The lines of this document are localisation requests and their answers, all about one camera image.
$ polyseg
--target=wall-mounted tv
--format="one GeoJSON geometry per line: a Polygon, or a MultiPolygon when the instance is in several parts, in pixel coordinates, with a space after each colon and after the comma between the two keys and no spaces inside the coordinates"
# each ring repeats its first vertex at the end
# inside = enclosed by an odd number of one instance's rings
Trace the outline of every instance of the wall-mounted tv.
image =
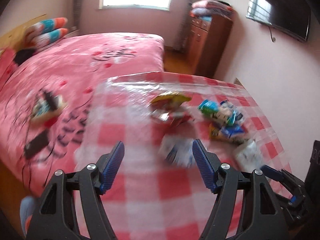
{"type": "Polygon", "coordinates": [[[247,18],[307,41],[311,9],[305,0],[249,0],[247,18]]]}

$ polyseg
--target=wooden cabinet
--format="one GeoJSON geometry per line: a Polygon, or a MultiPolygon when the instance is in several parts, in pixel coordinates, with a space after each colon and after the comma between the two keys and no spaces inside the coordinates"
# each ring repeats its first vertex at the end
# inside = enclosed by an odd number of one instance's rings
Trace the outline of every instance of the wooden cabinet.
{"type": "Polygon", "coordinates": [[[232,28],[232,21],[212,15],[211,21],[192,18],[187,45],[187,60],[192,73],[212,78],[232,28]]]}

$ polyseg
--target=wooden headboard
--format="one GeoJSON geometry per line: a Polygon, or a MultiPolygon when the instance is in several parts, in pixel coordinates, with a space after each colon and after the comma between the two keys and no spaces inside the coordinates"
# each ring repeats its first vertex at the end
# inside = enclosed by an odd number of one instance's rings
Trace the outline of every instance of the wooden headboard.
{"type": "Polygon", "coordinates": [[[47,15],[44,14],[28,22],[25,22],[20,26],[14,28],[13,30],[9,31],[8,33],[0,37],[0,48],[9,47],[15,49],[15,51],[23,49],[23,37],[25,30],[29,28],[31,25],[46,19],[47,15]]]}

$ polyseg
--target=phone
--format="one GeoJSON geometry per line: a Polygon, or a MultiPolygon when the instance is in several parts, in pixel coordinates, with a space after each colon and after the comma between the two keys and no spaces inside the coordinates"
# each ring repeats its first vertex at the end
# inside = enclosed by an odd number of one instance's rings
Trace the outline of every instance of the phone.
{"type": "Polygon", "coordinates": [[[48,138],[49,130],[46,129],[40,134],[38,134],[34,139],[28,142],[24,147],[24,156],[27,160],[30,160],[37,153],[39,153],[43,148],[49,145],[48,138]]]}

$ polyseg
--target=floor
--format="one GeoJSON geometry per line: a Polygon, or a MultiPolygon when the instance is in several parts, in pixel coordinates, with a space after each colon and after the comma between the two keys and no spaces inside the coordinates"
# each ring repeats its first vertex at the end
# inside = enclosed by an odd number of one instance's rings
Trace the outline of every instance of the floor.
{"type": "Polygon", "coordinates": [[[192,74],[186,56],[180,52],[166,49],[164,53],[164,70],[167,72],[192,74]]]}
{"type": "Polygon", "coordinates": [[[13,228],[23,236],[20,224],[20,202],[30,195],[9,169],[0,161],[0,208],[13,228]]]}

